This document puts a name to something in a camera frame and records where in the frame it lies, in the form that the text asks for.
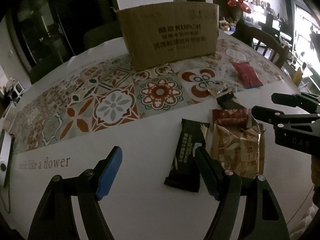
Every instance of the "white device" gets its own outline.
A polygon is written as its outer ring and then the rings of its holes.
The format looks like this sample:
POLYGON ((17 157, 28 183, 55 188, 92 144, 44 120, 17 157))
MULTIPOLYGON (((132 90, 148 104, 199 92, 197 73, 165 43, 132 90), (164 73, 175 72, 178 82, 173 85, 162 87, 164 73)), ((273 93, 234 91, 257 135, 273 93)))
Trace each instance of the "white device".
POLYGON ((6 130, 2 130, 0 135, 0 187, 4 186, 5 176, 8 170, 11 141, 11 135, 6 130))
POLYGON ((24 91, 22 85, 18 81, 15 86, 13 87, 14 91, 17 93, 18 97, 21 98, 21 94, 24 91))

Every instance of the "brown snack bag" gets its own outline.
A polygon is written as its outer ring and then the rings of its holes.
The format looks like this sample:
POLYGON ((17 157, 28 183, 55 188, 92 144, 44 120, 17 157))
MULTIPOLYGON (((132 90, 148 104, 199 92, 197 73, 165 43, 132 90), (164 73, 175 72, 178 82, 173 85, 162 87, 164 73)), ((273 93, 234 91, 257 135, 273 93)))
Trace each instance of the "brown snack bag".
POLYGON ((251 114, 245 130, 236 125, 223 127, 214 123, 210 155, 225 169, 242 177, 255 178, 263 173, 264 151, 263 125, 258 124, 251 114))

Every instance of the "glass door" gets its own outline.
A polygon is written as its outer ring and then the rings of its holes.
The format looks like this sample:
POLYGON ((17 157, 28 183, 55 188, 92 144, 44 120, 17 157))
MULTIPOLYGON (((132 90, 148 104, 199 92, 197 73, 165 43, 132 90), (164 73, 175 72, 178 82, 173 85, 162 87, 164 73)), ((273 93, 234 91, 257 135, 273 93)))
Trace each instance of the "glass door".
POLYGON ((48 0, 22 0, 13 13, 20 43, 31 65, 31 83, 68 61, 72 50, 53 20, 48 0))

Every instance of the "cable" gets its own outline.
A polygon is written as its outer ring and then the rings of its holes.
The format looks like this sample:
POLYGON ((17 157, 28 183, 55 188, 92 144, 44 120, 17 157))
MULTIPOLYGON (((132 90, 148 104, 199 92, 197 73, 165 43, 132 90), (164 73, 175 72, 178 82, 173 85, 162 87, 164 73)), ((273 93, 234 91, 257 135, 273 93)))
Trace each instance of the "cable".
POLYGON ((308 195, 306 196, 306 198, 304 199, 304 201, 302 202, 302 204, 300 205, 300 207, 298 208, 298 210, 295 212, 295 214, 292 216, 292 218, 290 218, 290 220, 287 222, 287 225, 291 222, 291 220, 295 217, 295 215, 298 213, 298 211, 300 210, 300 208, 302 207, 302 205, 305 203, 305 201, 307 200, 308 196, 310 195, 311 190, 313 189, 314 185, 311 187, 308 195))
POLYGON ((1 201, 3 203, 4 206, 4 210, 7 212, 7 214, 10 214, 11 212, 11 201, 10 201, 10 174, 8 174, 8 204, 9 204, 9 209, 7 209, 7 207, 5 206, 4 200, 2 198, 2 194, 1 194, 1 188, 0 188, 0 198, 1 201))

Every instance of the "black snack package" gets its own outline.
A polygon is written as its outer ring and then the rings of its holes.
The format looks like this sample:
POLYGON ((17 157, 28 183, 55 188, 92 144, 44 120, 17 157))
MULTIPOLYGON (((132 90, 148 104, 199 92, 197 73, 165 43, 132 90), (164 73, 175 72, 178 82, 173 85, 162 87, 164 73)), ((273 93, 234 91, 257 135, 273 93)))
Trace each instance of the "black snack package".
POLYGON ((164 184, 191 192, 198 192, 200 172, 193 158, 199 146, 205 146, 208 123, 182 119, 182 129, 169 176, 164 184))
POLYGON ((246 109, 244 106, 239 104, 233 92, 217 97, 217 103, 222 109, 246 109))

